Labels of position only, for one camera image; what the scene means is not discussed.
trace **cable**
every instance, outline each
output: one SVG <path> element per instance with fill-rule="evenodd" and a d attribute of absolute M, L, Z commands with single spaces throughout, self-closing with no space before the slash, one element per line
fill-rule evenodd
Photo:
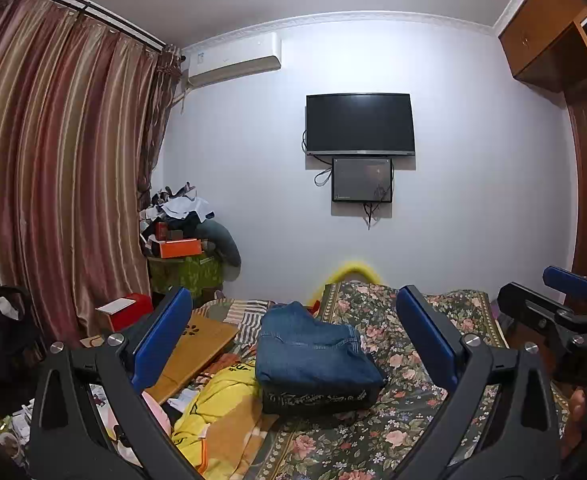
<path fill-rule="evenodd" d="M 363 209 L 365 210 L 365 222 L 367 224 L 367 230 L 370 231 L 371 230 L 371 217 L 373 217 L 373 214 L 378 211 L 378 208 L 380 207 L 382 200 L 384 200 L 384 198 L 387 196 L 387 193 L 391 190 L 391 195 L 393 196 L 393 183 L 394 183 L 394 176 L 393 176 L 393 159 L 390 157 L 389 158 L 389 162 L 391 163 L 391 182 L 389 183 L 389 187 L 385 190 L 385 192 L 382 194 L 382 196 L 380 197 L 380 200 L 378 201 L 377 205 L 374 207 L 373 206 L 373 202 L 365 202 L 363 203 Z"/>
<path fill-rule="evenodd" d="M 316 175 L 316 176 L 313 178 L 313 183 L 314 183 L 316 186 L 318 186 L 318 187 L 322 187 L 322 186 L 324 186 L 325 184 L 327 184 L 327 183 L 328 183 L 328 181 L 329 181 L 329 180 L 330 180 L 330 178 L 331 178 L 332 169 L 333 169 L 333 168 L 327 168 L 326 170 L 322 170 L 322 171 L 320 171 L 320 173 L 318 173 L 318 174 L 317 174 L 317 175 Z M 322 175 L 324 175 L 325 173 L 329 173 L 329 174 L 327 175 L 327 178 L 326 178 L 325 180 L 323 180 L 323 181 L 322 181 L 322 182 L 319 184 L 319 183 L 318 183 L 318 177 L 319 177 L 319 176 L 322 176 Z"/>
<path fill-rule="evenodd" d="M 306 140 L 305 140 L 305 138 L 304 138 L 304 134 L 305 134 L 305 133 L 307 133 L 307 130 L 305 130 L 305 131 L 302 133 L 302 142 L 301 142 L 301 148 L 302 148 L 302 151 L 304 152 L 304 154 L 308 156 L 308 155 L 309 155 L 309 153 L 307 153 L 307 141 L 306 141 Z M 316 176 L 313 178 L 313 182 L 314 182 L 314 184 L 315 184 L 316 186 L 318 186 L 318 187 L 322 187 L 322 186 L 324 186 L 325 184 L 327 184 L 327 183 L 328 183 L 328 181 L 329 181 L 329 180 L 330 180 L 330 178 L 331 178 L 331 174 L 333 173 L 333 164 L 331 164 L 331 162 L 327 162 L 326 160 L 322 160 L 322 159 L 321 159 L 319 156 L 315 156 L 313 153 L 311 154 L 311 156 L 312 156 L 313 158 L 316 158 L 317 160 L 320 160 L 320 161 L 321 161 L 323 164 L 326 164 L 326 165 L 328 165 L 328 166 L 329 166 L 329 168 L 327 168 L 326 170 L 322 170 L 322 171 L 320 171 L 320 173 L 318 173 L 318 174 L 317 174 L 317 175 L 316 175 Z M 326 178 L 325 180 L 323 180 L 323 181 L 322 181 L 322 182 L 319 184 L 319 183 L 318 183 L 318 177 L 319 177 L 319 176 L 322 176 L 322 175 L 324 175 L 324 174 L 326 174 L 326 173 L 329 173 L 329 174 L 327 175 L 327 178 Z"/>
<path fill-rule="evenodd" d="M 302 151 L 304 152 L 305 155 L 311 155 L 313 158 L 320 160 L 323 164 L 326 164 L 327 166 L 331 166 L 330 162 L 327 162 L 326 160 L 322 160 L 319 156 L 314 155 L 313 153 L 307 153 L 307 140 L 304 137 L 304 134 L 307 133 L 307 130 L 305 130 L 302 133 L 302 142 L 301 142 L 301 147 L 302 147 Z"/>

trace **striped curtain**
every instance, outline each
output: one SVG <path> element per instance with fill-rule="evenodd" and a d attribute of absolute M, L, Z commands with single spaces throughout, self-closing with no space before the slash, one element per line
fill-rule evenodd
<path fill-rule="evenodd" d="M 158 54 L 49 0 L 0 9 L 0 280 L 46 336 L 99 332 L 94 309 L 150 293 L 138 171 Z"/>

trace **denim jeans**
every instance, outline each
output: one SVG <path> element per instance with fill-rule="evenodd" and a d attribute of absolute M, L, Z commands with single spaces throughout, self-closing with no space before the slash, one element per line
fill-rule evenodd
<path fill-rule="evenodd" d="M 256 378 L 267 390 L 297 395 L 353 394 L 384 384 L 355 328 L 321 322 L 297 301 L 263 316 Z"/>

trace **white wall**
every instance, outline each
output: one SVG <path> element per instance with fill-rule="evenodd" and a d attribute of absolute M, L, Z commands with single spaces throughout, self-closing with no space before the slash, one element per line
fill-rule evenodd
<path fill-rule="evenodd" d="M 152 190 L 151 194 L 154 196 L 154 193 L 157 192 L 159 189 L 164 188 L 167 183 L 165 183 L 165 150 L 163 150 L 164 142 L 160 147 L 160 154 L 158 155 L 158 163 L 156 167 L 152 171 Z"/>
<path fill-rule="evenodd" d="M 566 110 L 512 78 L 496 38 L 373 21 L 281 35 L 281 70 L 191 92 L 163 145 L 165 183 L 195 183 L 238 244 L 228 296 L 305 301 L 354 259 L 424 292 L 549 292 L 542 271 L 566 265 L 575 232 L 571 131 Z M 331 92 L 411 94 L 415 170 L 397 162 L 391 218 L 371 231 L 314 186 L 301 151 L 305 96 Z"/>

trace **curtain rod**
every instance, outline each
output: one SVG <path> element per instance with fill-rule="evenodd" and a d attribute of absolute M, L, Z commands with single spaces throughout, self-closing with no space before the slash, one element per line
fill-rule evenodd
<path fill-rule="evenodd" d="M 116 28 L 120 32 L 129 34 L 135 37 L 137 40 L 142 41 L 142 43 L 145 43 L 148 47 L 154 49 L 157 52 L 162 51 L 162 49 L 166 46 L 164 41 L 159 40 L 155 36 L 152 36 L 150 33 L 148 33 L 146 30 L 143 30 L 137 25 L 134 25 L 132 22 L 125 20 L 125 18 L 122 18 L 121 16 L 111 12 L 109 9 L 106 9 L 105 7 L 102 7 L 92 2 L 91 0 L 53 1 L 80 10 L 92 18 L 96 18 L 102 22 L 105 22 L 107 25 Z"/>

